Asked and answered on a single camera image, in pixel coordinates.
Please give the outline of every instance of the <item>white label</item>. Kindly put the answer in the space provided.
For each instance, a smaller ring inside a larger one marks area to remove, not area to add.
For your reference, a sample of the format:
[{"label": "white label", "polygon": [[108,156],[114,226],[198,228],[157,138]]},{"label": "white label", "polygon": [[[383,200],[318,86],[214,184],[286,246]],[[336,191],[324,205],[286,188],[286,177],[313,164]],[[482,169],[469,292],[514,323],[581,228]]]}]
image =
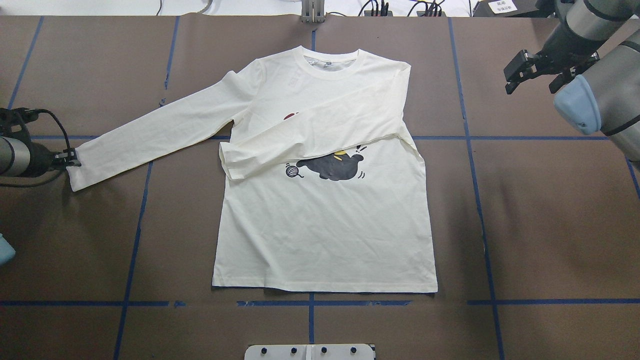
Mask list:
[{"label": "white label", "polygon": [[512,0],[492,1],[489,7],[493,13],[508,13],[518,10]]}]

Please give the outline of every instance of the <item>folded sleeve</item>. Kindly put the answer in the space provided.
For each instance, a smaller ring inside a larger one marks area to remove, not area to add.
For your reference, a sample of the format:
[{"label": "folded sleeve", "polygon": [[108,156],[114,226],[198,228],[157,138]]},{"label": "folded sleeve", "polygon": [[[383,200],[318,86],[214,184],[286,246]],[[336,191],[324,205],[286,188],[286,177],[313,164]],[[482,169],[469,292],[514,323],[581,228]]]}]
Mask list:
[{"label": "folded sleeve", "polygon": [[[405,65],[392,79],[300,111],[251,138],[220,143],[227,177],[245,179],[276,163],[317,158],[388,136],[402,138],[411,71]],[[376,106],[371,106],[371,94],[380,99]]]},{"label": "folded sleeve", "polygon": [[251,105],[263,82],[262,64],[254,60],[215,85],[80,145],[76,151],[82,165],[67,168],[72,190],[209,138]]}]

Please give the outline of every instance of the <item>long-sleeve shirt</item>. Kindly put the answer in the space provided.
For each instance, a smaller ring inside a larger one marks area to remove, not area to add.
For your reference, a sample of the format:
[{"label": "long-sleeve shirt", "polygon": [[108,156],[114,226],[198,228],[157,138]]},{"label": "long-sleeve shirt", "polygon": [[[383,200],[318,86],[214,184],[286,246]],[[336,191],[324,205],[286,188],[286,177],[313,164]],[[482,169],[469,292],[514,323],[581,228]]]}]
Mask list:
[{"label": "long-sleeve shirt", "polygon": [[214,286],[435,292],[424,160],[403,122],[410,66],[303,47],[77,148],[74,191],[201,142],[227,175]]}]

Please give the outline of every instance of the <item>gray robot arm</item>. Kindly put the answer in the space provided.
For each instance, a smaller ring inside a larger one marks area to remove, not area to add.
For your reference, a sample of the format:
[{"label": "gray robot arm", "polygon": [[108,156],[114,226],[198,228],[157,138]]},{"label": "gray robot arm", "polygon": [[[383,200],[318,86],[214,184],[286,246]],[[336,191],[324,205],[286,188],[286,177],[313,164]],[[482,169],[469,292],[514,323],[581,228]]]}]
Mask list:
[{"label": "gray robot arm", "polygon": [[640,0],[575,0],[542,50],[526,50],[504,69],[506,90],[527,79],[558,74],[549,85],[558,112],[588,135],[602,131],[640,170],[640,30],[601,60],[595,52],[634,14]]}]

